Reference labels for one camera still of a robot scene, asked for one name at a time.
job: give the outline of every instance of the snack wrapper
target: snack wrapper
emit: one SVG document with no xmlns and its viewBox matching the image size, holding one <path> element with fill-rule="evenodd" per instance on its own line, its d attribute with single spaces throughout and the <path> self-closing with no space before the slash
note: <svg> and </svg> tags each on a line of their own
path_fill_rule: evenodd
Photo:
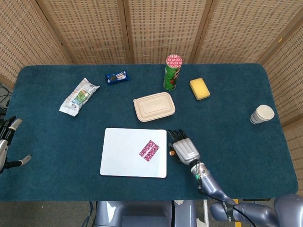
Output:
<svg viewBox="0 0 303 227">
<path fill-rule="evenodd" d="M 76 116 L 81 107 L 89 100 L 92 94 L 100 86 L 92 85 L 86 78 L 74 89 L 74 91 L 62 103 L 59 111 Z"/>
<path fill-rule="evenodd" d="M 129 80 L 126 71 L 106 74 L 106 81 L 108 84 L 115 84 L 121 81 Z"/>
</svg>

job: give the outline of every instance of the pringles can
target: pringles can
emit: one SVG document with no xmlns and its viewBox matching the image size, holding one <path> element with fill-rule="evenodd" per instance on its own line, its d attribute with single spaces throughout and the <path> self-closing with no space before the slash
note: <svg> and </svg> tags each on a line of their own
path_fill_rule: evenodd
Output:
<svg viewBox="0 0 303 227">
<path fill-rule="evenodd" d="M 165 75 L 163 87 L 170 91 L 176 88 L 177 79 L 182 65 L 179 55 L 171 54 L 166 58 Z"/>
</svg>

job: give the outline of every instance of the woven screen panel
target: woven screen panel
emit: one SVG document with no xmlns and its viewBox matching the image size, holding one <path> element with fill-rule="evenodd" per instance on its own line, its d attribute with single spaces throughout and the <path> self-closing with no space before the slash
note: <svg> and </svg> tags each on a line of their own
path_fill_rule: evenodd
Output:
<svg viewBox="0 0 303 227">
<path fill-rule="evenodd" d="M 264 64 L 282 123 L 303 114 L 303 25 Z"/>
<path fill-rule="evenodd" d="M 29 0 L 0 4 L 0 74 L 15 83 L 27 65 L 68 64 Z"/>
<path fill-rule="evenodd" d="M 118 0 L 41 0 L 79 64 L 126 63 Z"/>
<path fill-rule="evenodd" d="M 303 124 L 285 132 L 286 141 L 299 183 L 300 195 L 303 195 Z"/>
<path fill-rule="evenodd" d="M 303 0 L 218 0 L 195 63 L 256 62 Z"/>
<path fill-rule="evenodd" d="M 165 63 L 178 54 L 187 63 L 206 0 L 129 0 L 135 63 Z"/>
</svg>

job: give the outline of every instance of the white cup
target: white cup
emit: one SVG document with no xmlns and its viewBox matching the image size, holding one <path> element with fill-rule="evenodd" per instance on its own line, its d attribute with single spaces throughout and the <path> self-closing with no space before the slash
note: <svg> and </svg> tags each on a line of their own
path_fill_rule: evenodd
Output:
<svg viewBox="0 0 303 227">
<path fill-rule="evenodd" d="M 250 116 L 250 122 L 259 124 L 273 119 L 275 112 L 268 105 L 260 105 Z"/>
</svg>

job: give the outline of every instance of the sponge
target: sponge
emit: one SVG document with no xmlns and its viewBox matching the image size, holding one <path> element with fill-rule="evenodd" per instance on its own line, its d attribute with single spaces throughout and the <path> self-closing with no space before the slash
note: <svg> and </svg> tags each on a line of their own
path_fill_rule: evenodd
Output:
<svg viewBox="0 0 303 227">
<path fill-rule="evenodd" d="M 210 96 L 209 90 L 202 78 L 193 79 L 189 82 L 191 89 L 197 100 L 201 100 Z"/>
</svg>

